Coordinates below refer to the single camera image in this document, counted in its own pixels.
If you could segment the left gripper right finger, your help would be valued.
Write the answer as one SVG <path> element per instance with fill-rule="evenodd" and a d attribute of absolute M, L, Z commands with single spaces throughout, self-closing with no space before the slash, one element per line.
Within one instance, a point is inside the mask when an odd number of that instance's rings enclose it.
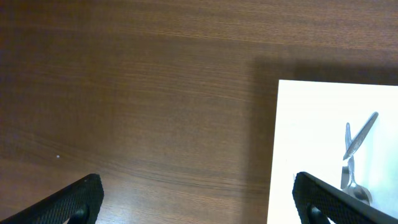
<path fill-rule="evenodd" d="M 307 172 L 297 173 L 292 195 L 302 224 L 397 224 L 396 218 Z"/>

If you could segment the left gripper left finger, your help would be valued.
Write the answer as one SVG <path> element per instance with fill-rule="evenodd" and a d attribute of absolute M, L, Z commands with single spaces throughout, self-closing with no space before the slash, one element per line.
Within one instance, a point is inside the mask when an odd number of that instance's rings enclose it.
<path fill-rule="evenodd" d="M 1 223 L 95 223 L 104 190 L 98 174 L 89 174 Z"/>

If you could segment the small teaspoon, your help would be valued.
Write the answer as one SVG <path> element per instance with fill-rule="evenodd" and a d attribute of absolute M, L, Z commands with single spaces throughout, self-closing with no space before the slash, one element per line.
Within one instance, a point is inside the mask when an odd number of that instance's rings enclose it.
<path fill-rule="evenodd" d="M 351 129 L 349 123 L 346 124 L 346 131 L 345 131 L 345 144 L 346 144 L 346 152 L 349 151 L 349 147 L 352 145 L 352 138 L 351 138 Z M 354 177 L 354 156 L 351 156 L 348 159 L 347 169 L 349 180 L 346 184 L 346 187 L 343 189 L 345 193 L 354 197 L 355 199 L 370 205 L 373 202 L 373 198 L 371 196 L 370 191 L 361 185 L 358 185 L 355 181 Z"/>
<path fill-rule="evenodd" d="M 341 170 L 341 182 L 340 189 L 345 189 L 349 183 L 351 178 L 349 177 L 349 160 L 353 160 L 354 154 L 360 148 L 362 143 L 364 142 L 366 136 L 370 132 L 374 123 L 379 116 L 378 112 L 374 112 L 369 119 L 366 121 L 364 126 L 360 129 L 360 131 L 355 135 L 354 138 L 351 137 L 351 126 L 349 123 L 346 123 L 345 127 L 345 154 L 343 156 L 343 165 Z"/>

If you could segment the white plastic cutlery tray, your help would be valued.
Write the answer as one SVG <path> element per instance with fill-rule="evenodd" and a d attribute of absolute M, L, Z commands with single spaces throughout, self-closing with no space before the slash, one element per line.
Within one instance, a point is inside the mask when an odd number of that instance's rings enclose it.
<path fill-rule="evenodd" d="M 358 134 L 377 119 L 354 155 L 355 179 L 372 206 L 397 216 L 397 87 L 282 80 L 277 94 L 274 151 L 267 221 L 298 223 L 292 189 L 305 171 L 341 185 L 345 131 Z"/>

